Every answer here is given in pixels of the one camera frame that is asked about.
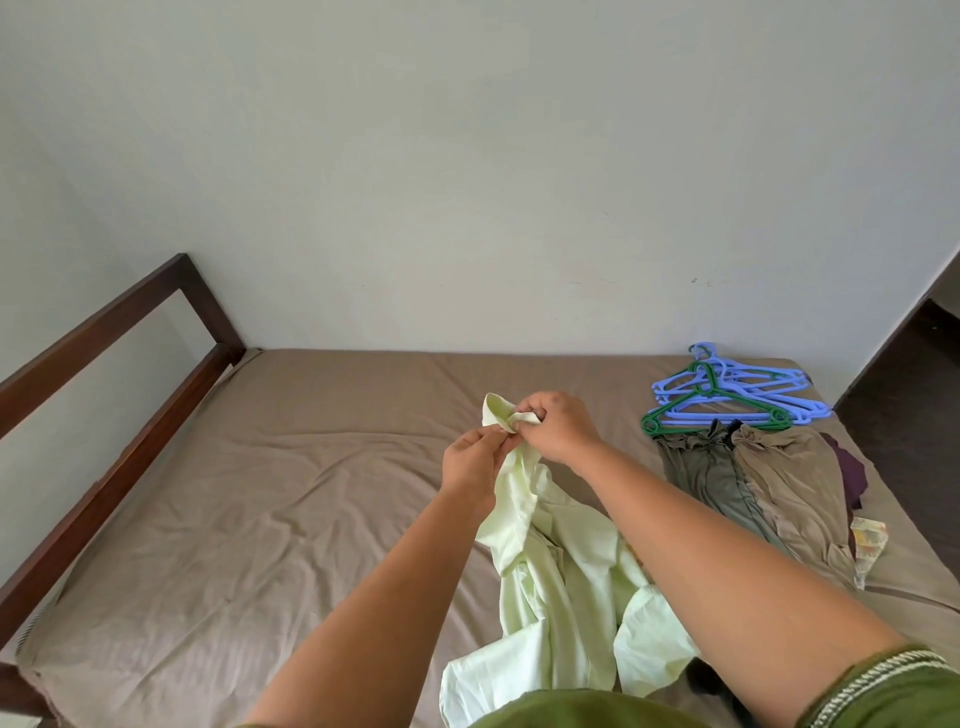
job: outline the hand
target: hand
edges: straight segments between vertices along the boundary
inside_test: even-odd
[[[582,401],[566,392],[537,392],[516,406],[516,412],[533,412],[541,425],[514,422],[523,439],[548,460],[574,467],[573,463],[590,446],[603,440]]]
[[[493,483],[500,466],[520,442],[500,425],[478,427],[462,435],[444,451],[441,492],[462,494],[486,518],[496,504]]]

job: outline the bed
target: bed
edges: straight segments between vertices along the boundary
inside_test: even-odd
[[[0,435],[176,290],[216,346],[0,590],[5,643],[76,559],[18,665],[0,666],[0,711],[76,728],[235,724],[436,493],[444,448],[479,424],[488,391],[508,400],[573,392],[604,437],[662,473],[640,417],[654,404],[651,383],[688,357],[247,351],[186,255],[0,384]],[[176,451],[111,519],[191,414]],[[836,418],[813,426],[865,460]],[[571,471],[551,470],[600,508]],[[858,515],[886,522],[891,538],[858,597],[960,667],[960,585],[869,463],[867,472]],[[415,726],[442,725],[445,664],[501,636],[498,592],[489,554],[476,546]],[[736,725],[683,678],[655,698],[719,728]]]

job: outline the wooden bed frame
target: wooden bed frame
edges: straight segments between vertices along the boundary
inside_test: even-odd
[[[3,437],[178,290],[193,306],[216,344],[124,448],[106,474],[0,587],[0,646],[11,640],[49,594],[220,375],[240,361],[246,347],[190,256],[181,253],[0,383]],[[0,713],[4,712],[53,717],[46,701],[16,667],[0,664]]]

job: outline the left hand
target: left hand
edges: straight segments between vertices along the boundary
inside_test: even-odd
[[[496,504],[493,483],[507,455],[521,441],[500,425],[478,427],[462,435],[444,451],[441,492],[470,498],[486,518]]]

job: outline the embroidered trim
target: embroidered trim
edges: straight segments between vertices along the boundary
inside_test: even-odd
[[[912,649],[901,652],[874,665],[828,700],[810,723],[810,728],[829,728],[844,709],[864,693],[892,677],[921,667],[936,667],[952,671],[952,667],[940,655],[930,650]]]

